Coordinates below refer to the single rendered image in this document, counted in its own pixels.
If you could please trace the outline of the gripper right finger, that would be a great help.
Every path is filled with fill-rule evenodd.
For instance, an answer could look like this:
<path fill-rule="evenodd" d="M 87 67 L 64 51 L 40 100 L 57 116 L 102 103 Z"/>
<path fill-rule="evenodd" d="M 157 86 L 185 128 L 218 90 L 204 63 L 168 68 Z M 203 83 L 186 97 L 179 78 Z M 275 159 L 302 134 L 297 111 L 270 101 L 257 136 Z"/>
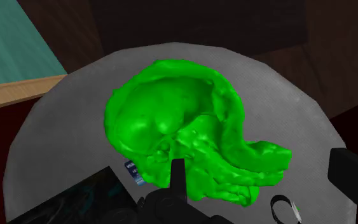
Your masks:
<path fill-rule="evenodd" d="M 331 149 L 327 177 L 358 206 L 358 155 L 345 148 Z"/>

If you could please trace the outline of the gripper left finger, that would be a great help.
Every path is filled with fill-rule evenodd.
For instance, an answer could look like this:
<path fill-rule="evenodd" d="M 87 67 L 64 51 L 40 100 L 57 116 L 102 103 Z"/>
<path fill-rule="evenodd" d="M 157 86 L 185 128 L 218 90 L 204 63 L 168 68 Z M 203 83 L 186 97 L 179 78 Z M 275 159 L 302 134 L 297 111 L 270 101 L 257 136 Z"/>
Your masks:
<path fill-rule="evenodd" d="M 171 163 L 170 184 L 146 195 L 137 224 L 233 224 L 220 215 L 207 216 L 188 204 L 184 159 Z"/>

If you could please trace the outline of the small blue card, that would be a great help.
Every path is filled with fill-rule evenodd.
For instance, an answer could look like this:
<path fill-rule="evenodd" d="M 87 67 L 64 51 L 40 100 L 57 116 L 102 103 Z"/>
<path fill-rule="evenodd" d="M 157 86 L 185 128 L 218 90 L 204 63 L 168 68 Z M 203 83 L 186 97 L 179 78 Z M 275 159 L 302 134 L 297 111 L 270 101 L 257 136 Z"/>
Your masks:
<path fill-rule="evenodd" d="M 139 185 L 143 185 L 145 181 L 143 180 L 142 176 L 139 174 L 138 169 L 136 165 L 131 161 L 128 160 L 124 163 L 125 168 L 131 175 L 131 177 L 134 179 L 134 181 Z"/>

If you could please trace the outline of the bright green lumpy figure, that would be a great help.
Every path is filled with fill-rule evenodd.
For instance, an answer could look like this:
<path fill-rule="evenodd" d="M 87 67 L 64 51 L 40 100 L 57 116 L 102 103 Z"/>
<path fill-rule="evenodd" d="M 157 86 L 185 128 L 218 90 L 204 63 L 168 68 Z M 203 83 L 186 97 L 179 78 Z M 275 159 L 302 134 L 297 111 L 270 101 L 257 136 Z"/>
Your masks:
<path fill-rule="evenodd" d="M 185 161 L 192 200 L 222 199 L 247 207 L 262 186 L 279 183 L 291 151 L 244 140 L 244 105 L 219 72 L 180 59 L 157 60 L 114 90 L 104 130 L 143 180 L 170 182 L 171 162 Z"/>

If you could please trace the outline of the black flat tablet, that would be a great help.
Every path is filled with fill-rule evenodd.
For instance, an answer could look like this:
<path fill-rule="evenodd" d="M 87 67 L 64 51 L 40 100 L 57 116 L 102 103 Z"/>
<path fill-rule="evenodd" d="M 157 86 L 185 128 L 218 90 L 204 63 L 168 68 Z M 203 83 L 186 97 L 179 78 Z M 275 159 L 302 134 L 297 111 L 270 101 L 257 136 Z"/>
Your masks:
<path fill-rule="evenodd" d="M 7 224 L 103 224 L 103 217 L 137 204 L 110 167 L 96 172 Z"/>

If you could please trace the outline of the round grey table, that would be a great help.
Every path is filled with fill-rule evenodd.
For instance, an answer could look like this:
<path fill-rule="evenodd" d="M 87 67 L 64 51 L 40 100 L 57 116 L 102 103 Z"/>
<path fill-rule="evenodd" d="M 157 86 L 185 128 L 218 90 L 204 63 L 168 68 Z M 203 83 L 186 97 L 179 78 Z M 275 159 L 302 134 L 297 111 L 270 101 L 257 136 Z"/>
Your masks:
<path fill-rule="evenodd" d="M 356 205 L 327 178 L 329 153 L 344 142 L 320 106 L 266 64 L 233 51 L 166 43 L 114 52 L 61 80 L 32 107 L 10 146 L 3 179 L 7 220 L 111 167 L 134 199 L 155 190 L 137 185 L 108 143 L 104 108 L 113 89 L 157 59 L 186 59 L 219 71 L 244 104 L 244 139 L 292 151 L 282 181 L 262 187 L 249 207 L 218 199 L 194 206 L 234 224 L 355 224 Z"/>

